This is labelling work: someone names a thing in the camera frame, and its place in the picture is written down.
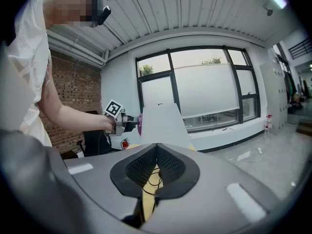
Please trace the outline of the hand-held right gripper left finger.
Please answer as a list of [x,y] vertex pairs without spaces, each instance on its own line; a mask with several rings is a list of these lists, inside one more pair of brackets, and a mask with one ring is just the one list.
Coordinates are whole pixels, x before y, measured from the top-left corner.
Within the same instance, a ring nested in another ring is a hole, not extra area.
[[87,196],[112,216],[145,220],[142,191],[156,166],[155,156],[145,154],[145,147],[67,159],[65,165]]

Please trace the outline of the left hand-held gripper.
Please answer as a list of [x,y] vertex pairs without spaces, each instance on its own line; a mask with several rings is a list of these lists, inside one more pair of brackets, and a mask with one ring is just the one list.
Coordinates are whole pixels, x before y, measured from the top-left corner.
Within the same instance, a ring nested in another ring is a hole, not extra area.
[[113,117],[115,120],[113,130],[109,133],[110,136],[121,136],[124,133],[124,130],[126,132],[131,132],[136,128],[136,123],[138,123],[138,117],[127,116],[127,122],[131,123],[126,124],[123,119],[125,116],[125,109],[119,102],[116,102],[113,99],[110,100],[105,107],[104,114]]

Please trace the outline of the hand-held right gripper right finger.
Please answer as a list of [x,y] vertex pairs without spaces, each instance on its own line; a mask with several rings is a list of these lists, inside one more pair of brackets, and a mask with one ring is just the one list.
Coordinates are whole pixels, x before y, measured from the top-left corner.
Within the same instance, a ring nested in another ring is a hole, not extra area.
[[234,164],[185,148],[158,144],[163,187],[142,229],[152,234],[262,234],[277,196]]

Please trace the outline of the white table lamp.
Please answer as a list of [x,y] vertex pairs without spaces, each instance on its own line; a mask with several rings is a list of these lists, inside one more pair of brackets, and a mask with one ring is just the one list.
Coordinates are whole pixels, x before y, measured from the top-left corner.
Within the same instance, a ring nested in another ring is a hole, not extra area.
[[143,108],[141,144],[152,143],[195,150],[175,103]]

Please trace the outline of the person's left forearm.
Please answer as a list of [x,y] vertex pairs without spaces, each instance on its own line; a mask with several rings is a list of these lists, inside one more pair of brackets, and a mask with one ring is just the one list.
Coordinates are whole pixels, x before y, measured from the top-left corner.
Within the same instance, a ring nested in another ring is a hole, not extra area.
[[61,103],[53,80],[42,89],[38,107],[56,126],[70,131],[85,132],[103,129],[103,115],[81,112]]

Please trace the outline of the person's left hand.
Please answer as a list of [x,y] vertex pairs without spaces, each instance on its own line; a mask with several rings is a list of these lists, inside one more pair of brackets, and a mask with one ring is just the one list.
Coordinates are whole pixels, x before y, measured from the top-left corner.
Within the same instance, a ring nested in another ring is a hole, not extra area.
[[116,121],[112,116],[103,116],[102,124],[105,131],[112,133],[114,131]]

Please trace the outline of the black office chair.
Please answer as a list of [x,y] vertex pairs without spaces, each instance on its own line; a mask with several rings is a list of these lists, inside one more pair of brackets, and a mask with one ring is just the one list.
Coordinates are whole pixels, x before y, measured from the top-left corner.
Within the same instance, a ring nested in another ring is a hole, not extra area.
[[83,136],[85,147],[82,145],[82,140],[77,142],[77,146],[80,147],[85,157],[104,155],[113,151],[103,130],[86,131],[83,132]]

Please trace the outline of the square wooden table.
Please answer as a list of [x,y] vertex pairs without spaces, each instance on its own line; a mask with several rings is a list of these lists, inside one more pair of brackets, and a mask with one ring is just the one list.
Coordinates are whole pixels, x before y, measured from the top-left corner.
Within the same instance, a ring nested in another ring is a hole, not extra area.
[[156,165],[142,191],[143,215],[145,220],[152,215],[154,209],[156,208],[155,192],[161,187],[163,187],[163,182],[160,177],[160,169]]

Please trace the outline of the black framed window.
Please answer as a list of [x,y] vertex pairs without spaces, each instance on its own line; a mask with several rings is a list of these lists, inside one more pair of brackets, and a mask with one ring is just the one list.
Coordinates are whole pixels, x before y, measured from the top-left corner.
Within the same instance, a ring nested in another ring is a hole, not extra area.
[[246,49],[195,46],[136,59],[141,108],[176,104],[189,133],[216,130],[261,115],[259,88]]

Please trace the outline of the brown wooden steps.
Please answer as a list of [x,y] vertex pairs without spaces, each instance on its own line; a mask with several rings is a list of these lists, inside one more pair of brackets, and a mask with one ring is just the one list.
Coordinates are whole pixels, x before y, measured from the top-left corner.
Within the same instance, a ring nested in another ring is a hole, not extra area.
[[296,132],[312,137],[312,123],[300,121],[296,128]]

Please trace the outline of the grey locker cabinet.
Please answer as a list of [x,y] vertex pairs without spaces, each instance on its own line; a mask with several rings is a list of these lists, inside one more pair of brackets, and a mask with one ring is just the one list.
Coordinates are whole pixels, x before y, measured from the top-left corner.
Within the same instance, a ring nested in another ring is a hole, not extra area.
[[260,66],[267,97],[267,113],[271,116],[269,125],[277,135],[286,126],[288,101],[284,73],[279,64],[267,61]]

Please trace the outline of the person's white t-shirt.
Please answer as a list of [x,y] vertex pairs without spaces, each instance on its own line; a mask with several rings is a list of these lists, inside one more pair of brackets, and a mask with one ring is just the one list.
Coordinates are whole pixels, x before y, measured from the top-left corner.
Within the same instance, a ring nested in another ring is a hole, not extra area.
[[1,118],[6,130],[20,130],[51,146],[36,106],[43,87],[50,81],[51,66],[43,0],[27,0],[15,17],[15,39],[3,49],[0,69]]

